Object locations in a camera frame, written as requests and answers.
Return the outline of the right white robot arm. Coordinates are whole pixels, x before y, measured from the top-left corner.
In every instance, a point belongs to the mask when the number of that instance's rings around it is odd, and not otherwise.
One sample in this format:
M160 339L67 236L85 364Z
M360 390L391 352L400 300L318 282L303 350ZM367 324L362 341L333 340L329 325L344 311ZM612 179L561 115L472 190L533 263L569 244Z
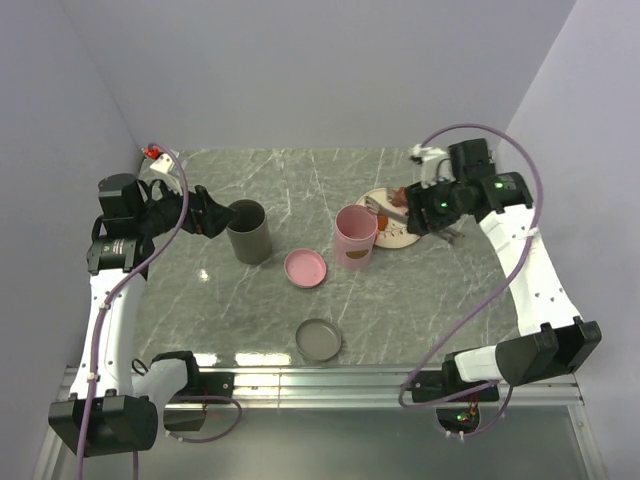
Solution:
M517 172L499 172L485 139L448 147L445 175L406 189L408 230L442 232L473 217L493 247L513 299L518 335L494 346L450 353L441 386L461 400L478 385L520 386L576 372L602 339L597 322L582 318L569 299L538 229L540 212Z

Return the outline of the metal food tongs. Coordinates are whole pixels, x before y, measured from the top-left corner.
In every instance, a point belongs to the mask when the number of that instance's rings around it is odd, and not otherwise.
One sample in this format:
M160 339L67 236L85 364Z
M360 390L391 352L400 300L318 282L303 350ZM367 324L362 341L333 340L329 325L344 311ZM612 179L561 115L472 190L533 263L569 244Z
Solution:
M366 204L364 205L364 207L366 207L371 213L373 213L376 218L378 215L387 216L388 218L391 217L398 222L402 222L407 227L408 217L405 214L389 210L370 197L367 197L365 202Z

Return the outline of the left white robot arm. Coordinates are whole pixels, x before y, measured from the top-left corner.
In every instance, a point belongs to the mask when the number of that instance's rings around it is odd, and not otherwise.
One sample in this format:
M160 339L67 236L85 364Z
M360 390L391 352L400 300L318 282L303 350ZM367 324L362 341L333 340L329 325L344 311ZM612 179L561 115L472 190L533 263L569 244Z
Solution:
M236 218L203 186L187 195L162 180L117 174L98 184L102 209L87 252L91 307L82 359L64 401L51 404L50 427L79 458L150 449L167 404L212 393L190 351L161 353L142 376L132 372L135 321L154 240L179 231L214 238Z

